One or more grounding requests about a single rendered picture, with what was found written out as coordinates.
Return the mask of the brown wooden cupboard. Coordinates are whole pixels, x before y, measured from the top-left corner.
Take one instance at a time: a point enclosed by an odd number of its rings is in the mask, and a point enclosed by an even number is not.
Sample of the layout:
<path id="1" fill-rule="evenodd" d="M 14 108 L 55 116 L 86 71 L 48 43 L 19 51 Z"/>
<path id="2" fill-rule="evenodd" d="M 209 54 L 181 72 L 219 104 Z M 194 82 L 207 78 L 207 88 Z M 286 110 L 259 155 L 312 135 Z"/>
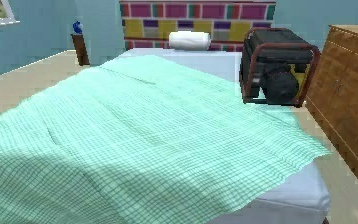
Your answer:
<path id="1" fill-rule="evenodd" d="M 358 179 L 358 25 L 332 25 L 306 107 Z"/>

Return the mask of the dark brown wooden stand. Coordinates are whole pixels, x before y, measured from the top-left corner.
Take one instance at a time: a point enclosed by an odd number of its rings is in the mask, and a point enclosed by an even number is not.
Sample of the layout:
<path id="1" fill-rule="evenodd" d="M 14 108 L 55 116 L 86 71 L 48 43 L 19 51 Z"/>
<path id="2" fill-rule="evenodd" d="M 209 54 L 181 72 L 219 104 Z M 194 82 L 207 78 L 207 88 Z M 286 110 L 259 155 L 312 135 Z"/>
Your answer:
<path id="1" fill-rule="evenodd" d="M 78 63 L 80 66 L 89 65 L 89 58 L 82 34 L 72 34 L 72 42 L 76 51 Z"/>

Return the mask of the green checked blanket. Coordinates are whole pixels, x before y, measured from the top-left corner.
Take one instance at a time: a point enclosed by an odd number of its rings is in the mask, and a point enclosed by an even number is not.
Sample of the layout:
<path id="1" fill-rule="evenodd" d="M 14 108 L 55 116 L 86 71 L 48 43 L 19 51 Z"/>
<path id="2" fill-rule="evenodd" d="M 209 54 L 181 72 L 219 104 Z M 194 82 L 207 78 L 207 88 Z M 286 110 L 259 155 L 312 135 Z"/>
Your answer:
<path id="1" fill-rule="evenodd" d="M 235 83 L 117 58 L 0 114 L 0 224 L 206 224 L 325 152 Z"/>

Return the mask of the bed with colourful headboard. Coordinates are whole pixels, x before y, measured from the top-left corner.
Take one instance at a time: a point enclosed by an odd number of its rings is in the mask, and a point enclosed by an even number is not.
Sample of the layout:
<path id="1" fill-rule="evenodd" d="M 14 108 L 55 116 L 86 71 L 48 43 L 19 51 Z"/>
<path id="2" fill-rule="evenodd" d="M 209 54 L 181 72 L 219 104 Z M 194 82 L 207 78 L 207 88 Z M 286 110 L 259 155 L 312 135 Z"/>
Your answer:
<path id="1" fill-rule="evenodd" d="M 119 0 L 128 56 L 155 54 L 237 85 L 246 33 L 273 23 L 276 0 Z M 207 51 L 172 50 L 169 34 L 205 32 Z M 314 163 L 244 208 L 206 224 L 329 224 L 331 197 Z"/>

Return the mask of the black generator with red frame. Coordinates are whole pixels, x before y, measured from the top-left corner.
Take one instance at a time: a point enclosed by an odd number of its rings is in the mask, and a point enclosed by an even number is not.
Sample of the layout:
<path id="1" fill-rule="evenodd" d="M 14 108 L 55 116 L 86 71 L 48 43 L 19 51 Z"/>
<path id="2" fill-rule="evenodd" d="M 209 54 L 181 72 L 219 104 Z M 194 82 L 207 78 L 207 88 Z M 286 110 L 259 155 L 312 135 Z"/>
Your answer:
<path id="1" fill-rule="evenodd" d="M 320 51 L 287 28 L 251 28 L 239 73 L 244 103 L 301 107 Z"/>

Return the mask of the white roll pillow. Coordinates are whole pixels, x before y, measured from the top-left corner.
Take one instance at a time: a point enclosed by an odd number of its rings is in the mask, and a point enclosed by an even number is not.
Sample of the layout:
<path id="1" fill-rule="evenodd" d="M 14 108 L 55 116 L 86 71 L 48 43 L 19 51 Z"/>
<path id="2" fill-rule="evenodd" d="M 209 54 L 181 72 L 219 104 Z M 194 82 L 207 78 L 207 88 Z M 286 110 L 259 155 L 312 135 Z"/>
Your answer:
<path id="1" fill-rule="evenodd" d="M 169 34 L 169 47 L 175 50 L 206 51 L 211 37 L 206 32 L 177 31 Z"/>

